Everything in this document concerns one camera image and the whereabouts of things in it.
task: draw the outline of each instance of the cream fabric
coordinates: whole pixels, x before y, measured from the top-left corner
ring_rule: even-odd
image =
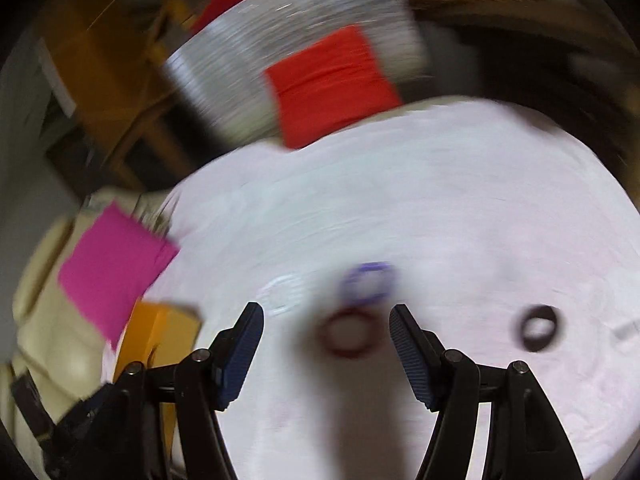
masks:
[[[14,434],[15,405],[10,390],[13,380],[14,374],[11,367],[6,363],[0,364],[0,420],[9,435]]]
[[[32,314],[18,330],[20,351],[76,399],[90,396],[100,386],[104,339],[66,298],[58,285],[58,272],[97,216],[97,212],[87,210],[78,213],[68,243],[45,280]]]
[[[140,196],[133,216],[151,232],[158,236],[165,236],[169,228],[168,215],[162,209],[162,204],[169,191],[155,191]]]
[[[12,367],[0,367],[0,416],[37,478],[47,480],[42,452],[15,409],[10,392],[13,374],[27,368],[49,415],[58,421],[82,397],[100,387],[104,339],[85,321],[58,286],[58,271],[84,232],[114,200],[136,218],[154,214],[167,192],[138,193],[106,187],[94,193],[74,220],[58,219],[36,248],[14,297],[20,325]]]
[[[35,304],[51,267],[66,244],[73,228],[71,218],[61,216],[49,228],[31,255],[14,294],[14,320],[21,325]]]

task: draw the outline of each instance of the red rubber band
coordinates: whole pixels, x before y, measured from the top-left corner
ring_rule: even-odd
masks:
[[[331,337],[331,326],[346,317],[357,317],[369,327],[364,343],[358,348],[341,348]],[[343,359],[357,359],[369,354],[378,344],[382,336],[382,318],[366,308],[346,307],[338,310],[320,326],[318,337],[322,346],[332,355]]]

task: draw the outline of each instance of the wall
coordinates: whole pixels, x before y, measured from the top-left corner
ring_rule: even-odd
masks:
[[[478,52],[463,44],[450,28],[418,24],[429,49],[435,90],[439,95],[478,96],[482,93]]]
[[[78,208],[39,143],[50,89],[31,31],[0,72],[0,359],[15,349],[12,297],[30,254],[54,219]]]

